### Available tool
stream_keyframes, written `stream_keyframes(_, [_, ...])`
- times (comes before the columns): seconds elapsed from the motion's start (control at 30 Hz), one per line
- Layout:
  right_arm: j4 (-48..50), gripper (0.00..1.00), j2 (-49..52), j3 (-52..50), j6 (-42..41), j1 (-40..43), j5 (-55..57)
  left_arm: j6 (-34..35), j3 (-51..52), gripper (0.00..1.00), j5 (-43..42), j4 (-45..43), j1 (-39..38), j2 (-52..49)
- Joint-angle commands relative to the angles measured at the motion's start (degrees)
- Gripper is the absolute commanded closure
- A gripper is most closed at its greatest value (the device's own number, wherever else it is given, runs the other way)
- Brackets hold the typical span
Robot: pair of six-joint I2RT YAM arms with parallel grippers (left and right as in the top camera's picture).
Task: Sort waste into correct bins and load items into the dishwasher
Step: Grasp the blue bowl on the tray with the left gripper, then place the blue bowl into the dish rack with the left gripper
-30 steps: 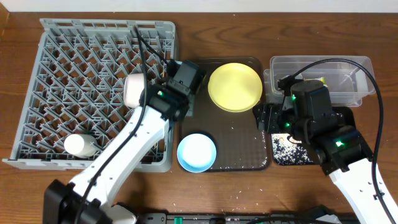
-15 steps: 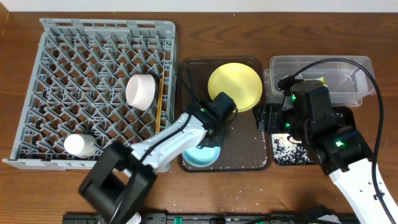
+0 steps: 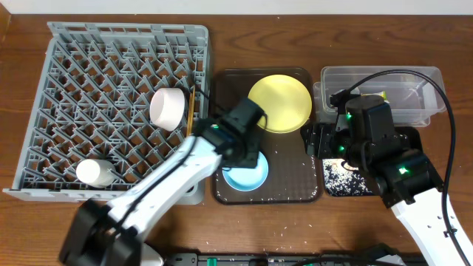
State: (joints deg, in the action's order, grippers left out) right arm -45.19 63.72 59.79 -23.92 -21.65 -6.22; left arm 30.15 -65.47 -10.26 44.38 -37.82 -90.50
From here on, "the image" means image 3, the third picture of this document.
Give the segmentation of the light blue bowl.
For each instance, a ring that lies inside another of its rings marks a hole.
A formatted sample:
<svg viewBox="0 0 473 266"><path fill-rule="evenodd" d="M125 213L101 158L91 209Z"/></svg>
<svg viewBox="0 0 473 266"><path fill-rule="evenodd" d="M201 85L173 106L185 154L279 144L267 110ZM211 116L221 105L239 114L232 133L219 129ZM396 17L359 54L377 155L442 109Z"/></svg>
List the light blue bowl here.
<svg viewBox="0 0 473 266"><path fill-rule="evenodd" d="M269 164L265 155L260 152L255 168L222 168L222 175L227 184L237 191L254 191L267 179Z"/></svg>

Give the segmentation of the yellow round plate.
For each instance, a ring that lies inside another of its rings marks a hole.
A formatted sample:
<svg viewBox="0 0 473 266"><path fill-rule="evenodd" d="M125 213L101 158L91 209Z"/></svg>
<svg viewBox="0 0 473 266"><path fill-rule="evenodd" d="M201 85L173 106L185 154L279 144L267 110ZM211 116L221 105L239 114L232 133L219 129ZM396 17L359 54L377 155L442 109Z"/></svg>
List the yellow round plate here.
<svg viewBox="0 0 473 266"><path fill-rule="evenodd" d="M312 112L312 100L306 86L288 75L269 75L257 81L248 98L268 116L258 125L271 133L286 134L301 128Z"/></svg>

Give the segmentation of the green orange snack wrapper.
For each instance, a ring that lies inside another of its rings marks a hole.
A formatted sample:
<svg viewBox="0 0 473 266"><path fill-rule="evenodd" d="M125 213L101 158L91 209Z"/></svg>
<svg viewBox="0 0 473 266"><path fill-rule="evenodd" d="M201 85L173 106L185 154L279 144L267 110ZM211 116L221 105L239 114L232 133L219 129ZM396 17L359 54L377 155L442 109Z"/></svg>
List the green orange snack wrapper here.
<svg viewBox="0 0 473 266"><path fill-rule="evenodd" d="M376 92L376 93L370 93L370 95L377 95L377 96L380 96L380 97L382 97L382 98L384 99L384 101L385 101L386 103L389 103L389 101L387 100L387 94L386 94L385 91L383 91L383 92Z"/></svg>

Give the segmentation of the wooden chopstick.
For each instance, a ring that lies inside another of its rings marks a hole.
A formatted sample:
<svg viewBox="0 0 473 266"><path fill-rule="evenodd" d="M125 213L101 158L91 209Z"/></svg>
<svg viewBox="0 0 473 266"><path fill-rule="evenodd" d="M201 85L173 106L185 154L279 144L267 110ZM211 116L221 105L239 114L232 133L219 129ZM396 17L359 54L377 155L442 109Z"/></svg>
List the wooden chopstick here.
<svg viewBox="0 0 473 266"><path fill-rule="evenodd" d="M186 127L186 137L191 135L192 125L193 125L193 108L188 108L188 117L187 117L187 127Z"/></svg>
<svg viewBox="0 0 473 266"><path fill-rule="evenodd" d="M189 98L189 107L193 108L194 111L194 105L195 105L195 96L196 96L196 88L194 87L192 89L192 93L190 95L191 97Z"/></svg>

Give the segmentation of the white round bowl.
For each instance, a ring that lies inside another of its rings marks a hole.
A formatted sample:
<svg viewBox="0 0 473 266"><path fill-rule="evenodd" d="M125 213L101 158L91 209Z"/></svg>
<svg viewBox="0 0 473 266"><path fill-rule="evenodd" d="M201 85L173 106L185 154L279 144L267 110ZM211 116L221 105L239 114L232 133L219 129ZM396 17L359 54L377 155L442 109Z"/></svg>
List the white round bowl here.
<svg viewBox="0 0 473 266"><path fill-rule="evenodd" d="M168 132L177 128L183 118L186 100L178 88L158 89L150 103L150 121Z"/></svg>

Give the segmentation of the white cup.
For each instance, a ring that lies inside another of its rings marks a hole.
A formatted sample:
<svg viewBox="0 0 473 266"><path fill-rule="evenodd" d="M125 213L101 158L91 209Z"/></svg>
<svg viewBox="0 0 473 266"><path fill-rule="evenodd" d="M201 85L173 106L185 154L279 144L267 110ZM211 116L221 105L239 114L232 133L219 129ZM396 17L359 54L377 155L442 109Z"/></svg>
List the white cup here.
<svg viewBox="0 0 473 266"><path fill-rule="evenodd" d="M113 164L107 160L86 159L79 162L75 172L81 182L104 188L114 182L115 178L110 173L114 169Z"/></svg>

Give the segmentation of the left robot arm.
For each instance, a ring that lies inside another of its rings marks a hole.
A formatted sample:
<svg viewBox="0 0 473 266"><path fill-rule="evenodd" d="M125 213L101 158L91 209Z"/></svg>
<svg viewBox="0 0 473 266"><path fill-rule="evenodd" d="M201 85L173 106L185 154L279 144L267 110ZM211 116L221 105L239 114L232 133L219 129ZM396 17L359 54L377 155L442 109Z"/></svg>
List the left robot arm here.
<svg viewBox="0 0 473 266"><path fill-rule="evenodd" d="M79 208L58 254L63 265L162 265L146 244L155 224L194 185L223 163L241 163L263 136L258 126L222 120L196 123L194 133L143 181L100 205Z"/></svg>

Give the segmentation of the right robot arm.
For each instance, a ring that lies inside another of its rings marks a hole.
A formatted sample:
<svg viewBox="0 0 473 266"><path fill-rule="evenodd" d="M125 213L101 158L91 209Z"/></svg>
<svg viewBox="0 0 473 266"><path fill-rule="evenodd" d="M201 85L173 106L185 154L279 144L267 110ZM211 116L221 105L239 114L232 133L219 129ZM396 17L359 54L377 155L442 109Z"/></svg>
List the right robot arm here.
<svg viewBox="0 0 473 266"><path fill-rule="evenodd" d="M428 265L470 265L472 243L441 178L414 129L396 127L379 95L356 95L345 105L347 128L309 123L301 129L306 152L320 160L342 159L357 168L371 192L409 231Z"/></svg>

